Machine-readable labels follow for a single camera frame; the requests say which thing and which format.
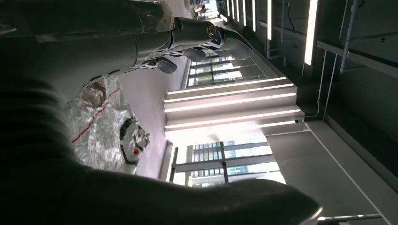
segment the plastic wrap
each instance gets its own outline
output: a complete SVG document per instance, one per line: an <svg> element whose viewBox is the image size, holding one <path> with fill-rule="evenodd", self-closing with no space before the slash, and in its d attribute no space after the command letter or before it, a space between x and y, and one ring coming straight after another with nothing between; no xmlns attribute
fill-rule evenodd
<svg viewBox="0 0 398 225"><path fill-rule="evenodd" d="M81 164L135 174L149 134L139 126L125 101L117 76L84 88L63 111Z"/></svg>
<svg viewBox="0 0 398 225"><path fill-rule="evenodd" d="M174 13L163 0L130 1L138 11L144 33L165 32L173 29Z"/></svg>

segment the ceiling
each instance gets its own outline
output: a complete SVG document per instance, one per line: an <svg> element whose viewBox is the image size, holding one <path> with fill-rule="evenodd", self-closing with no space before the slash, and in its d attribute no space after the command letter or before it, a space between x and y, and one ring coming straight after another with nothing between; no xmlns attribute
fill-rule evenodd
<svg viewBox="0 0 398 225"><path fill-rule="evenodd" d="M398 1L396 0L358 0L359 8L353 23L352 40L349 51L358 53L367 59L372 59L383 65L388 65L394 73L384 73L369 68L352 60L347 60L346 68L352 69L340 73L341 56L337 56L330 98L327 105L327 118L335 120L350 136L368 150L391 173L398 177ZM267 23L267 0L255 0L256 19ZM273 26L281 27L282 2L272 0ZM346 0L319 0L317 30L318 41L330 44L340 49L344 48L350 20L350 8L353 0L348 0L341 37L340 28L343 20ZM238 30L264 56L267 29L257 21L257 30L253 32L252 0L246 0L247 26L229 17L229 23ZM307 115L317 113L318 89L320 86L322 68L323 82L321 86L320 112L317 117L308 120L322 120L326 106L329 82L333 72L335 54L328 51L323 67L325 50L315 48L312 66L304 66L305 36L309 0L291 0L290 9L284 7L284 28L293 31L284 33L281 43L281 32L273 30L271 49L272 55L284 54L287 65L283 66L282 58L271 60L282 73L298 86L298 105ZM227 15L226 5L221 9Z"/></svg>

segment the wall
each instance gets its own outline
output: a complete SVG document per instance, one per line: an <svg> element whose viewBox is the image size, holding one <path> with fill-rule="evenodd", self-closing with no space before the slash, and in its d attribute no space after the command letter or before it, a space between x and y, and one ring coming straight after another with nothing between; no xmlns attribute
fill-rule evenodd
<svg viewBox="0 0 398 225"><path fill-rule="evenodd" d="M286 183L318 201L323 216L376 213L311 132L267 139Z"/></svg>

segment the cable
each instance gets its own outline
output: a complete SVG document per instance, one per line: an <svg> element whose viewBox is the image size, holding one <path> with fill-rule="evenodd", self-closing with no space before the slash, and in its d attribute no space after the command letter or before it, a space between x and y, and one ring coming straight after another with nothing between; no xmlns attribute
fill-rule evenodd
<svg viewBox="0 0 398 225"><path fill-rule="evenodd" d="M291 24L291 26L292 26L292 28L293 28L293 32L296 32L296 31L294 30L294 25L293 25L293 23L291 22L291 17L290 17L290 4L291 4L291 1L289 1L288 6L287 6L287 17L289 18L290 24Z"/></svg>
<svg viewBox="0 0 398 225"><path fill-rule="evenodd" d="M362 0L362 3L358 6L358 8L361 8L365 4L365 0Z"/></svg>

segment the ceiling light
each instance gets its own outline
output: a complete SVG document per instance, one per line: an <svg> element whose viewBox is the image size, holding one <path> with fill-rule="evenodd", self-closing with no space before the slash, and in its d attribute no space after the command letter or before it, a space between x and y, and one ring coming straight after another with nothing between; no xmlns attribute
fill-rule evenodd
<svg viewBox="0 0 398 225"><path fill-rule="evenodd" d="M267 124L256 125L254 128L268 128L268 127L276 127L276 126L295 124L295 123L296 122L294 120L291 120L291 121L286 121L286 122L267 123Z"/></svg>
<svg viewBox="0 0 398 225"><path fill-rule="evenodd" d="M223 19L226 23L228 23L228 19L227 19L223 14L220 14L220 17L221 17L221 19Z"/></svg>
<svg viewBox="0 0 398 225"><path fill-rule="evenodd" d="M232 121L237 121L237 120L249 120L249 119L255 119L255 118L260 118L260 117L283 115L283 114L288 114L288 113L298 113L300 111L301 110L299 110L299 109L294 109L294 110L287 110L287 111L281 111L281 112L271 112L271 113L268 112L268 113L249 115L249 116L239 116L239 117L231 117L231 118L218 119L218 120L207 120L207 121L200 121L200 122L168 125L165 128L166 129L183 128L183 127L186 128L186 127L199 126L199 125L211 125L211 124L215 124L215 123L232 122Z"/></svg>
<svg viewBox="0 0 398 225"><path fill-rule="evenodd" d="M252 0L253 6L253 31L256 32L256 0Z"/></svg>
<svg viewBox="0 0 398 225"><path fill-rule="evenodd" d="M283 98L283 97L290 97L290 96L296 96L296 93L262 96L262 97L255 97L255 98L253 97L253 98L237 99L237 100L230 100L230 101L225 101L225 102L214 102L214 103L200 104L200 105L190 105L190 106L166 109L164 112L170 113L170 112L179 112L179 111L192 110L192 109L203 109L203 108L216 107L216 106L222 106L222 105L233 105L233 104L261 101L261 100L274 99L274 98Z"/></svg>
<svg viewBox="0 0 398 225"><path fill-rule="evenodd" d="M272 39L272 0L268 0L267 8L267 38Z"/></svg>
<svg viewBox="0 0 398 225"><path fill-rule="evenodd" d="M230 0L227 0L227 11L228 11L228 16L230 15Z"/></svg>
<svg viewBox="0 0 398 225"><path fill-rule="evenodd" d="M237 0L237 21L239 22L239 0Z"/></svg>
<svg viewBox="0 0 398 225"><path fill-rule="evenodd" d="M307 28L307 39L306 39L306 54L304 57L304 62L308 65L312 64L317 7L318 7L318 0L310 0L310 12L308 15L308 28Z"/></svg>
<svg viewBox="0 0 398 225"><path fill-rule="evenodd" d="M246 85L246 84L262 83L262 82L270 82L270 81L279 81L279 80L285 80L285 79L286 79L286 77L278 77L278 78L265 79L265 80L256 80L256 81L248 81L248 82L240 82L240 83L230 83L230 84L225 84L225 85L218 85L218 86L211 86L211 87L204 87L204 88L176 90L176 91L171 91L171 92L169 92L167 94L168 95L173 95L173 94L186 93L186 92L192 92L192 91L198 91L198 90L209 90L209 89L217 89L217 88L235 87L235 86Z"/></svg>
<svg viewBox="0 0 398 225"><path fill-rule="evenodd" d="M246 0L243 0L243 25L246 26Z"/></svg>
<svg viewBox="0 0 398 225"><path fill-rule="evenodd" d="M234 0L231 0L232 2L232 19L235 19L235 7L234 7Z"/></svg>
<svg viewBox="0 0 398 225"><path fill-rule="evenodd" d="M223 96L223 95L230 95L230 94L239 94L239 93L246 93L246 92L258 91L258 90L268 90L268 89L284 88L284 87L291 87L291 86L294 86L294 84L289 83L289 84L282 84L282 85L263 87L263 88L253 88L253 89L246 89L246 90L236 90L236 91L229 91L229 92L222 92L222 93L214 93L214 94L208 94L208 95L167 99L167 100L164 100L164 102L166 102L166 103L167 102L179 102L179 101L185 101L185 100L192 100L192 99L199 99L199 98L206 98L206 97L216 97L216 96Z"/></svg>

